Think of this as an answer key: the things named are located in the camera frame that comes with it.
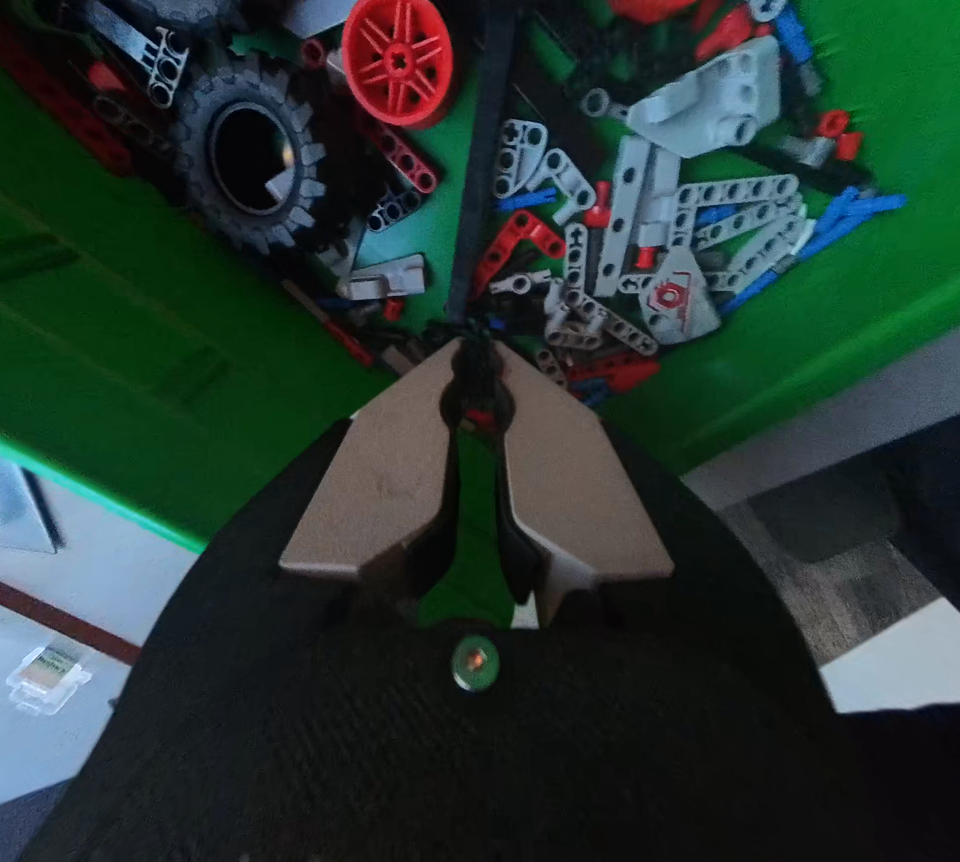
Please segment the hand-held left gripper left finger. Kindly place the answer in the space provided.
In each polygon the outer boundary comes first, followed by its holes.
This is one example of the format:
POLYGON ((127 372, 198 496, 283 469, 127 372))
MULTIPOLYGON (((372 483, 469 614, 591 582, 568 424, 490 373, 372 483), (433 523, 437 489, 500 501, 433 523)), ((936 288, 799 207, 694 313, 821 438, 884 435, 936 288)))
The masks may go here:
POLYGON ((348 424, 279 567, 390 596, 423 596, 455 555, 459 473, 445 397, 450 341, 348 424))

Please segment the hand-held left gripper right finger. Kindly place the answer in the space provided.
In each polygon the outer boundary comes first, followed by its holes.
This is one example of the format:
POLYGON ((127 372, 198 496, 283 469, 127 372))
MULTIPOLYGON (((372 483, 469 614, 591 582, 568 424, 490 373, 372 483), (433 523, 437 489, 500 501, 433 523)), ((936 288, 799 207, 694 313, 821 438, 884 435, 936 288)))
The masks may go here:
POLYGON ((494 350, 511 408, 507 508, 538 555, 539 622, 572 592, 670 578, 674 561, 597 415, 504 343, 494 350))

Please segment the small black lego beam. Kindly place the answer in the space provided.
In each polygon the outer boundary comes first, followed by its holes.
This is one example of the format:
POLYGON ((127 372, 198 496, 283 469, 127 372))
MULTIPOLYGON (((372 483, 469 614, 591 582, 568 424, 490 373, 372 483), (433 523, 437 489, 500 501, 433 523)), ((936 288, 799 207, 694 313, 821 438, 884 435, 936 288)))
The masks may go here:
POLYGON ((468 427, 488 438, 506 434, 514 400, 505 381, 505 364, 486 330, 431 321, 423 333, 435 353, 454 342, 452 379, 439 399, 439 412, 451 429, 468 427))

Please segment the green plastic bin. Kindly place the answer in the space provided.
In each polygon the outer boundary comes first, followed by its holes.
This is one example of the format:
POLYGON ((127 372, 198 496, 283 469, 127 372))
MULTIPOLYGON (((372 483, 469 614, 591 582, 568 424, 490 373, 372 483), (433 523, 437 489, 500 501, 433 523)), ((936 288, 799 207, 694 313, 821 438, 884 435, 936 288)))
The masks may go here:
MULTIPOLYGON (((958 0, 795 0, 902 210, 606 417, 680 474, 958 325, 958 0)), ((196 548, 389 381, 2 73, 2 453, 196 548)))

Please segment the grey bent lego liftarm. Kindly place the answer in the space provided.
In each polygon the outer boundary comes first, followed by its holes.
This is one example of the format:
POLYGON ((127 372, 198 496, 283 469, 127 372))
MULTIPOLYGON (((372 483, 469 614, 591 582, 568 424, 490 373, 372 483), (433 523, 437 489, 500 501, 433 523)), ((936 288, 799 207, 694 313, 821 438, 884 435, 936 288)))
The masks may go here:
POLYGON ((562 196, 562 205, 554 214, 554 221, 565 226, 580 213, 585 213, 596 204, 594 186, 560 148, 548 150, 544 158, 547 178, 562 196))

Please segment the short red lego beam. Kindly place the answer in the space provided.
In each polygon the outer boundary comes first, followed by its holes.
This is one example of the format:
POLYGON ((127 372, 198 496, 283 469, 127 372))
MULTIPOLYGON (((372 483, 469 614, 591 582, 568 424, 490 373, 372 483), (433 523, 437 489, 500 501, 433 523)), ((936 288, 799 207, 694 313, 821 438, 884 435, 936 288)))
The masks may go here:
POLYGON ((398 129, 363 109, 356 112, 355 121, 361 135, 414 190, 424 196, 437 190, 441 180, 437 168, 398 129))

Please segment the pile of grey lego beams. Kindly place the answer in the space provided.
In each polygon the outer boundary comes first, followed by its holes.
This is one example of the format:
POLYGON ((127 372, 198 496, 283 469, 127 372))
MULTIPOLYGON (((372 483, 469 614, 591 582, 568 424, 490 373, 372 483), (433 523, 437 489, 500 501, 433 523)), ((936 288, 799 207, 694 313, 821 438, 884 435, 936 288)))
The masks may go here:
POLYGON ((557 356, 576 350, 592 353, 607 341, 620 345, 623 360, 631 356, 646 365, 665 348, 650 334, 642 315, 640 294, 674 246, 690 248, 707 281, 718 313, 729 296, 723 290, 732 278, 739 288, 744 275, 729 276, 745 258, 747 269, 758 260, 786 250, 780 232, 795 239, 810 220, 793 174, 675 184, 680 160, 671 152, 639 138, 622 140, 611 190, 609 222, 599 243, 594 275, 588 258, 584 225, 568 231, 563 279, 552 281, 544 303, 545 348, 534 356, 536 367, 565 387, 587 369, 595 377, 619 371, 621 362, 608 357, 563 367, 557 356))

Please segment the grey triangular lego liftarm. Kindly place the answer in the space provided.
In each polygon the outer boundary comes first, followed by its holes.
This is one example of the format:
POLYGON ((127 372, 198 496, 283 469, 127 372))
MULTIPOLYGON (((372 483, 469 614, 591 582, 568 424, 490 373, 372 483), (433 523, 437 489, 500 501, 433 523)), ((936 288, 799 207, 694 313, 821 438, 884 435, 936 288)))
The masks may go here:
POLYGON ((517 195, 527 187, 547 150, 545 124, 519 119, 504 121, 491 188, 495 199, 517 195))

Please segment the cluster of blue lego pins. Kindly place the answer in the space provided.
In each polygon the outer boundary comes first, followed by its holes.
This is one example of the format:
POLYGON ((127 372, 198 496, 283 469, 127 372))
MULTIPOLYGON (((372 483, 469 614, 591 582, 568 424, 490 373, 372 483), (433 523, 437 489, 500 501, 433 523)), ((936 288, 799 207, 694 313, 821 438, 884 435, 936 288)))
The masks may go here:
POLYGON ((748 270, 750 256, 744 259, 737 270, 725 272, 729 276, 744 275, 747 280, 739 288, 733 285, 732 278, 727 280, 723 292, 728 298, 719 305, 718 314, 721 317, 732 315, 776 281, 783 279, 787 272, 811 261, 876 216, 900 210, 907 203, 908 196, 904 194, 864 195, 857 188, 850 187, 830 202, 820 219, 805 220, 801 234, 795 239, 786 236, 786 227, 783 225, 779 234, 785 251, 769 259, 757 260, 763 265, 762 268, 748 270))

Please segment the small black knobby lego tire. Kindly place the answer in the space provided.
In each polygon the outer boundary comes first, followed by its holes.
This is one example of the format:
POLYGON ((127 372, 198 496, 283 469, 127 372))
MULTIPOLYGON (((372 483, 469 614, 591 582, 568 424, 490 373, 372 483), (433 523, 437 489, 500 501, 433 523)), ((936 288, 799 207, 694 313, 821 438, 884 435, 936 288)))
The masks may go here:
POLYGON ((175 110, 174 171, 208 228, 262 256, 321 245, 325 139, 288 69, 252 52, 198 70, 175 110))

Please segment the large grey lego panel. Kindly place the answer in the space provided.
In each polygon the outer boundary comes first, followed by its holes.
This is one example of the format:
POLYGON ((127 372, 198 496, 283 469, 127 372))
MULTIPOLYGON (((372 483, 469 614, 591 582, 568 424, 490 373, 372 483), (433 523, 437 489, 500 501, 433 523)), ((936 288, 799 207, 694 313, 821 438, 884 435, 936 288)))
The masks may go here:
POLYGON ((632 105, 625 124, 681 159, 750 144, 783 112, 781 50, 751 39, 632 105))

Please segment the red spoked lego wheel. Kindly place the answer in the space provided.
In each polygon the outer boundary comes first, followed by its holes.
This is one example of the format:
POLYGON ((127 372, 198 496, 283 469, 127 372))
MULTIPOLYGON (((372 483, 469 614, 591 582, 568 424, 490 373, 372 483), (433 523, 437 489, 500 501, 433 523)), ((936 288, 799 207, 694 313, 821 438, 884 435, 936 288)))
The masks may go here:
POLYGON ((450 111, 455 53, 430 0, 358 0, 342 26, 340 50, 354 99, 379 122, 420 131, 450 111))

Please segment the grey perforated lego piece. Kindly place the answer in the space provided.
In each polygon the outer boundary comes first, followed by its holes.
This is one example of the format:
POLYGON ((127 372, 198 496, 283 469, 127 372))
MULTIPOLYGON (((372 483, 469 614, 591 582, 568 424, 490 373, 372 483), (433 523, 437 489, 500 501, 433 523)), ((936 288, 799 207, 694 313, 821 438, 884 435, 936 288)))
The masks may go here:
POLYGON ((150 102, 161 110, 172 106, 190 55, 191 42, 183 33, 162 26, 155 27, 152 44, 147 94, 150 102))

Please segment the long dark red lego beam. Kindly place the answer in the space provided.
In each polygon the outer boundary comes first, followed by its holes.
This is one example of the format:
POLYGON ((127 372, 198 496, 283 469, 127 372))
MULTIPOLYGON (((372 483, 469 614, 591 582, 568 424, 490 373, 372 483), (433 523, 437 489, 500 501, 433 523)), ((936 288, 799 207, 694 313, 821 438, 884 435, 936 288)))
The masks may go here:
POLYGON ((1 67, 24 94, 59 122, 102 167, 117 177, 134 174, 127 147, 99 116, 43 67, 7 23, 1 24, 1 67))

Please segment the clear plastic case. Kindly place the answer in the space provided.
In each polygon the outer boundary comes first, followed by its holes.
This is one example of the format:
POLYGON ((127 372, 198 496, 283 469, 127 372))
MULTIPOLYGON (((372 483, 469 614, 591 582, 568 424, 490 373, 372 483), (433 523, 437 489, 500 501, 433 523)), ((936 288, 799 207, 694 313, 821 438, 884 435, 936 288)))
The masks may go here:
POLYGON ((91 676, 72 654, 47 645, 25 656, 7 676, 8 700, 18 711, 53 716, 91 676))

